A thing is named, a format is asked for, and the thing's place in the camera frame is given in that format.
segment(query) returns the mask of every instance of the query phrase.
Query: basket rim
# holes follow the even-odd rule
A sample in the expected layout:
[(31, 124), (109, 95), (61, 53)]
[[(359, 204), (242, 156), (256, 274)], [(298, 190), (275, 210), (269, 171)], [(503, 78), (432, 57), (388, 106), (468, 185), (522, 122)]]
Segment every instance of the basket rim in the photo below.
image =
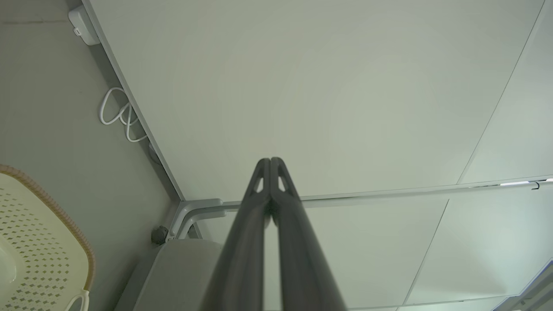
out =
[(90, 288), (92, 287), (92, 281), (94, 280), (94, 273), (96, 270), (96, 259), (94, 257), (94, 252), (92, 250), (92, 247), (90, 246), (90, 243), (86, 240), (85, 235), (82, 233), (79, 227), (77, 227), (77, 225), (69, 217), (69, 215), (31, 177), (16, 168), (2, 164), (0, 164), (0, 174), (4, 174), (16, 179), (27, 189), (29, 189), (37, 198), (42, 201), (42, 203), (44, 203), (44, 205), (46, 205), (54, 213), (54, 215), (58, 217), (59, 220), (61, 220), (61, 222), (63, 222), (63, 224), (69, 229), (71, 234), (73, 234), (75, 239), (77, 239), (82, 249), (85, 251), (86, 257), (88, 258), (88, 275), (86, 277), (86, 282), (83, 289), (86, 291), (90, 291)]

